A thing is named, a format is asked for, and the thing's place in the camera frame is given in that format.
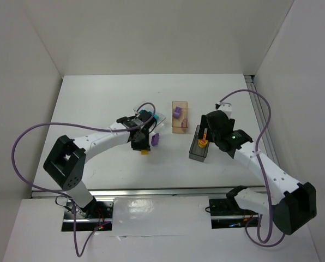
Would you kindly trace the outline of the small teal lego brick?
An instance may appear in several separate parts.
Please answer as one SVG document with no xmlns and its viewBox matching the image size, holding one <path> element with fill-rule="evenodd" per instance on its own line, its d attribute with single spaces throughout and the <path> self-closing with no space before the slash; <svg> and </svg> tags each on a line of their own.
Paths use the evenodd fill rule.
<svg viewBox="0 0 325 262">
<path fill-rule="evenodd" d="M 142 109 L 142 110 L 139 111 L 138 114 L 145 114 L 145 113 L 149 113 L 149 112 L 147 110 L 145 110 L 145 109 Z"/>
</svg>

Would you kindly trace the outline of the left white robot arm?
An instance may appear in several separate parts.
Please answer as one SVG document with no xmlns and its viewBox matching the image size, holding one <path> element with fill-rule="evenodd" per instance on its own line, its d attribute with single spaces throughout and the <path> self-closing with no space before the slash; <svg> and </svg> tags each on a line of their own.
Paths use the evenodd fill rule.
<svg viewBox="0 0 325 262">
<path fill-rule="evenodd" d="M 102 215 L 104 205 L 97 202 L 82 182 L 85 164 L 104 151 L 127 143 L 134 151 L 149 152 L 149 134 L 157 125 L 156 116 L 141 110 L 134 116 L 117 119 L 105 131 L 75 139 L 60 136 L 43 168 L 87 217 Z"/>
</svg>

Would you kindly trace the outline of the purple flower lego brick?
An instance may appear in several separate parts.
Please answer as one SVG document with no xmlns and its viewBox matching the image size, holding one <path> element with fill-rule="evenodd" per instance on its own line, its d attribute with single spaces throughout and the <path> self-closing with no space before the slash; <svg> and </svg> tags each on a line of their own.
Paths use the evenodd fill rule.
<svg viewBox="0 0 325 262">
<path fill-rule="evenodd" d="M 184 118 L 181 122 L 181 128 L 186 132 L 188 130 L 188 119 Z"/>
</svg>

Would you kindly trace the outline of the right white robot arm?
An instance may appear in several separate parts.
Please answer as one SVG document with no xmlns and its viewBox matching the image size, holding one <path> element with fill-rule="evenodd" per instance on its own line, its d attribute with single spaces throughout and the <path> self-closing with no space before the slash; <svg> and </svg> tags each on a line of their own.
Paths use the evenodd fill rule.
<svg viewBox="0 0 325 262">
<path fill-rule="evenodd" d="M 234 209 L 269 214 L 275 226 L 285 235 L 292 235 L 317 215 L 316 189 L 301 183 L 262 153 L 243 130 L 234 129 L 235 120 L 223 111 L 202 115 L 199 139 L 214 143 L 232 159 L 239 161 L 266 186 L 269 196 L 238 186 L 226 195 Z"/>
</svg>

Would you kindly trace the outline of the purple rounded lego brick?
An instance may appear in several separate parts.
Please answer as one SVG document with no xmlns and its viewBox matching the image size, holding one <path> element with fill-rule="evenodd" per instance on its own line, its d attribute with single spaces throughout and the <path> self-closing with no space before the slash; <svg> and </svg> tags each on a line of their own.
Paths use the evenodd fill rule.
<svg viewBox="0 0 325 262">
<path fill-rule="evenodd" d="M 159 133 L 154 134 L 151 139 L 151 146 L 153 147 L 158 146 L 159 140 L 160 140 L 160 134 Z"/>
</svg>

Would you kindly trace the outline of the yellow butterfly lego brick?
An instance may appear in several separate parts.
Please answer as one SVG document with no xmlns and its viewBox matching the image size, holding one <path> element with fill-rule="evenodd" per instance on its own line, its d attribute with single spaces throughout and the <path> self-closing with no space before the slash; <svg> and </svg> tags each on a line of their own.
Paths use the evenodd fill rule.
<svg viewBox="0 0 325 262">
<path fill-rule="evenodd" d="M 198 139 L 198 146 L 200 148 L 205 148 L 208 145 L 207 134 L 203 134 L 202 139 Z"/>
</svg>

